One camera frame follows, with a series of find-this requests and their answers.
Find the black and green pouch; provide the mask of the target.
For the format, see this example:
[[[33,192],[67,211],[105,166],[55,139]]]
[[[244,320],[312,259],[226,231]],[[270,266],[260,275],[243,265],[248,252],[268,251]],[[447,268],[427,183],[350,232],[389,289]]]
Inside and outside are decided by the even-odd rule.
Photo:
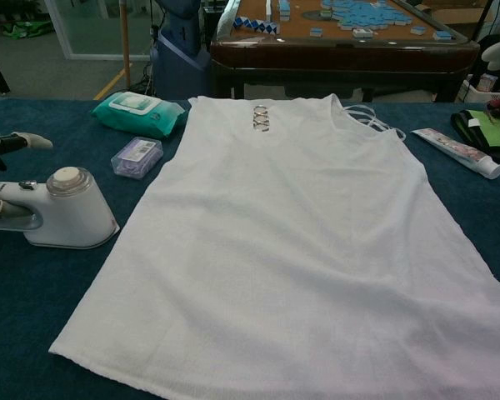
[[[462,110],[451,116],[451,124],[462,141],[500,163],[500,120],[485,112]]]

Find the white storage basket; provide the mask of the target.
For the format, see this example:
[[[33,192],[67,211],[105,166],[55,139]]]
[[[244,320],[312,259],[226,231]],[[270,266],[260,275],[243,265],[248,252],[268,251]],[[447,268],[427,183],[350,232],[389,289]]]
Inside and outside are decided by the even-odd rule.
[[[490,100],[500,98],[500,92],[481,92],[475,87],[470,87],[469,82],[472,76],[472,74],[468,74],[463,81],[457,94],[458,101],[462,103],[487,103]]]

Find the white toothpaste tube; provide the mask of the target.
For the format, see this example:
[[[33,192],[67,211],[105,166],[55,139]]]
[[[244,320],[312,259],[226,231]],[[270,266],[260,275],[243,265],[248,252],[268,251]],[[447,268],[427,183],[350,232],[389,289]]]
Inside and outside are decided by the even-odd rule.
[[[475,147],[453,140],[431,128],[416,129],[412,133],[484,178],[493,180],[500,176],[500,163]]]

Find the blue mahjong tile pile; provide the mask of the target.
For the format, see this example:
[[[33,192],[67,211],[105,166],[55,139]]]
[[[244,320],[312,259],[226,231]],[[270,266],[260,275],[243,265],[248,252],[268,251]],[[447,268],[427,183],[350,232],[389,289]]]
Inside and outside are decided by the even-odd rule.
[[[320,15],[337,21],[342,30],[381,30],[392,25],[406,26],[413,23],[411,17],[393,7],[387,0],[322,0]]]

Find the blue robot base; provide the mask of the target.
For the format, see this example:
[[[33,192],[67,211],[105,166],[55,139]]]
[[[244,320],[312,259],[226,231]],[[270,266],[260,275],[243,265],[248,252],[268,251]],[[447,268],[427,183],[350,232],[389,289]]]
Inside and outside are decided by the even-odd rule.
[[[201,0],[154,1],[164,11],[164,22],[151,50],[153,91],[167,100],[209,96],[211,57],[201,41]]]

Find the clear purple plastic box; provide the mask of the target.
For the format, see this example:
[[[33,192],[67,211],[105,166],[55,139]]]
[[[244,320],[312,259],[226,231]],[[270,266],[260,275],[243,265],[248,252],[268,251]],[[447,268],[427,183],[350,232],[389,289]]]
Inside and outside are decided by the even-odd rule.
[[[111,158],[113,172],[125,178],[141,180],[163,157],[163,145],[156,139],[134,137]]]

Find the dark blue table cover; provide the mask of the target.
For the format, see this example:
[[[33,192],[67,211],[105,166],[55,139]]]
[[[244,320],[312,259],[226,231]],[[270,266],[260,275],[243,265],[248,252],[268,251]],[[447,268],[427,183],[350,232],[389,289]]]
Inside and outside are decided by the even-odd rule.
[[[93,100],[0,97],[0,135],[37,133],[54,145],[49,151],[8,154],[0,181],[42,182],[60,167],[84,167],[124,225],[157,172],[140,181],[113,173],[111,157],[130,137],[92,117],[95,105]],[[469,171],[414,133],[434,128],[455,137],[450,117],[462,105],[375,102],[372,109],[407,134],[406,145],[424,165],[433,190],[500,282],[500,177],[488,180]],[[162,400],[49,352],[112,246],[34,247],[19,232],[0,231],[0,400]]]

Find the white handheld steam iron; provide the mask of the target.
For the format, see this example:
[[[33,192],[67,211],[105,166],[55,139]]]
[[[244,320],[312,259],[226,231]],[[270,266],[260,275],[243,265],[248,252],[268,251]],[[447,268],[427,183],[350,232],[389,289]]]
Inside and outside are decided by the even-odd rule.
[[[0,181],[0,230],[39,247],[95,248],[119,230],[94,176],[62,167],[46,182]]]

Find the black bag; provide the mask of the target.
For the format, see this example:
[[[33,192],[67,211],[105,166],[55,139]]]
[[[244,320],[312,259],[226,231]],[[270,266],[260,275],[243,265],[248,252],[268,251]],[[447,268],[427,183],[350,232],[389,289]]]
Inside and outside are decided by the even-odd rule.
[[[483,74],[489,74],[497,77],[497,81],[494,83],[493,91],[500,92],[500,71],[489,71],[487,69],[488,64],[482,61],[483,52],[489,48],[490,46],[500,42],[500,35],[487,35],[485,38],[479,41],[480,45],[480,53],[478,54],[477,60],[474,63],[471,74],[472,79],[471,83],[474,87],[476,87],[479,83],[480,77]]]

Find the brown wooden mahjong table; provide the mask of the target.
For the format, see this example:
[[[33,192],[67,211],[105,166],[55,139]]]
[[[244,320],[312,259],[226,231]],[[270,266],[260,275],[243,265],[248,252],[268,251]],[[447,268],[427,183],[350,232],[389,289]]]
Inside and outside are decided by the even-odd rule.
[[[321,18],[321,0],[289,0],[287,21],[280,18],[278,0],[229,0],[210,45],[215,97],[241,99],[246,85],[271,84],[296,87],[304,97],[361,88],[366,101],[377,88],[423,88],[434,91],[440,103],[453,101],[479,54],[478,44],[403,0],[387,2],[412,24],[357,39],[337,21]],[[280,25],[278,35],[233,27],[237,16],[264,20],[267,15]],[[414,26],[427,31],[411,34]],[[311,37],[311,28],[321,28],[322,37]],[[435,40],[435,31],[453,39]]]

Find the green wet wipes pack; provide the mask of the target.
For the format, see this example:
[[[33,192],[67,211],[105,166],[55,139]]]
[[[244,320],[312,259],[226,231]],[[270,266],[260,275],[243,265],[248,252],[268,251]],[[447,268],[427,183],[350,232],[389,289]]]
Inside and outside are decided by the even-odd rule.
[[[92,111],[104,126],[162,140],[185,122],[188,111],[175,102],[135,92],[115,92]]]

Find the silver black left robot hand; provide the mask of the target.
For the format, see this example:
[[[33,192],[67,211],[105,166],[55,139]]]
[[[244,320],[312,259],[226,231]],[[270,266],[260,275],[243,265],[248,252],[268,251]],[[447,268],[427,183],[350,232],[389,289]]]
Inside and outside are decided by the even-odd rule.
[[[12,132],[0,137],[0,171],[6,171],[7,166],[1,156],[24,148],[53,149],[53,143],[43,136],[28,132]],[[33,213],[22,206],[13,205],[0,199],[0,218],[25,218]]]

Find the wooden pole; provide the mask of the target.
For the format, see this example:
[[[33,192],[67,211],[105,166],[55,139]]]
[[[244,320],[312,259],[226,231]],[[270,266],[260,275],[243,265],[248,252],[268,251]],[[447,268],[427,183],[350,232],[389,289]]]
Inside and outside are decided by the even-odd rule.
[[[130,71],[130,53],[129,53],[129,37],[128,37],[128,2],[127,0],[118,0],[121,39],[122,39],[122,60],[126,87],[131,86],[131,71]]]

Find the blue white snake puzzle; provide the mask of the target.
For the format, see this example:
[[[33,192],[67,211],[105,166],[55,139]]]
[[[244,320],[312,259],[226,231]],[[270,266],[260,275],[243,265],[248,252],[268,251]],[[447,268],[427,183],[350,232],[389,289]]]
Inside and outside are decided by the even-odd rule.
[[[280,33],[280,25],[272,20],[271,15],[267,15],[264,20],[237,16],[232,26],[236,29],[248,28],[258,33],[267,33],[271,35],[278,35]]]

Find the white sleeveless top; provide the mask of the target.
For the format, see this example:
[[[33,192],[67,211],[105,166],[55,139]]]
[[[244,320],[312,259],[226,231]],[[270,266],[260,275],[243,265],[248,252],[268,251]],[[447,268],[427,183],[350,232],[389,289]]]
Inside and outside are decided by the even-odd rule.
[[[168,400],[500,400],[500,282],[396,131],[199,97],[50,352]]]

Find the green bag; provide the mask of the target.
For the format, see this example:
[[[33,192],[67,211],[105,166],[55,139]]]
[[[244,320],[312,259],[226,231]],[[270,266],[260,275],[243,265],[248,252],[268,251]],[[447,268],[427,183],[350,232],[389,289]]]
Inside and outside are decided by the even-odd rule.
[[[17,21],[4,23],[2,25],[2,34],[13,39],[35,38],[42,36],[43,34],[50,33],[52,30],[53,25],[49,21]]]

